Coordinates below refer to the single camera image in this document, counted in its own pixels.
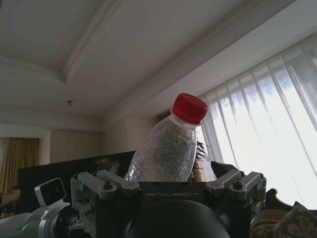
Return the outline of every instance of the sheer white curtain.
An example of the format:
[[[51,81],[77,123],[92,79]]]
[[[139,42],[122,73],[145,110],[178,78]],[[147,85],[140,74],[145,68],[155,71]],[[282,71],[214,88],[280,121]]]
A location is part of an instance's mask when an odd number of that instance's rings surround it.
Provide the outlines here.
[[[282,201],[317,209],[317,35],[202,96],[210,157],[261,172]]]

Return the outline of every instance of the clear plastic bottle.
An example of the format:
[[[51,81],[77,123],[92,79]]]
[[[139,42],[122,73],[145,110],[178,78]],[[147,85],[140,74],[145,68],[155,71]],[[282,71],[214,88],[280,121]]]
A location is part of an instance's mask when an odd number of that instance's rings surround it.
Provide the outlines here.
[[[196,155],[196,126],[207,113],[200,99],[181,93],[171,115],[159,122],[135,152],[125,179],[186,181]]]

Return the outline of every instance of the gold curtain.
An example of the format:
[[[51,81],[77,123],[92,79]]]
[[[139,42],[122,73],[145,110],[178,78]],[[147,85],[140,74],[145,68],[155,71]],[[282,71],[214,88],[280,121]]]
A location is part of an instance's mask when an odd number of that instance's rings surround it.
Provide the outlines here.
[[[8,138],[0,172],[0,192],[6,194],[17,185],[21,168],[38,165],[39,139]]]

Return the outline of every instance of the ceiling trim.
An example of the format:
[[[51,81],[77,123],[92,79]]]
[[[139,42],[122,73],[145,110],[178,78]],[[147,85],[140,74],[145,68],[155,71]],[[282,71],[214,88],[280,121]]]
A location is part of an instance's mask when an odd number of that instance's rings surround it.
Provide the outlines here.
[[[101,131],[101,120],[65,114],[39,112],[0,105],[0,123],[40,126],[48,129]]]
[[[226,18],[219,21],[220,24],[216,24],[205,36],[176,56],[169,64],[148,78],[136,91],[113,108],[103,119],[104,128],[128,115],[139,105],[213,58],[294,1],[246,1],[234,12],[228,14]]]
[[[8,73],[21,78],[29,76],[32,79],[64,83],[58,71],[0,56],[0,78],[6,79]]]
[[[103,1],[62,70],[66,82],[73,77],[122,2],[123,0]]]

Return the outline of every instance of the patterned cushion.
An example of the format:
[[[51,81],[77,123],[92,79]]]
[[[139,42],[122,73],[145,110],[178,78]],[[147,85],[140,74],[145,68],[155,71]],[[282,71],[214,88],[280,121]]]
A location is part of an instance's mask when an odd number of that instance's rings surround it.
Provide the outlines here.
[[[274,228],[277,238],[317,238],[317,217],[299,203]]]
[[[281,220],[262,220],[251,232],[252,238],[317,238],[317,217],[304,206],[295,203]]]

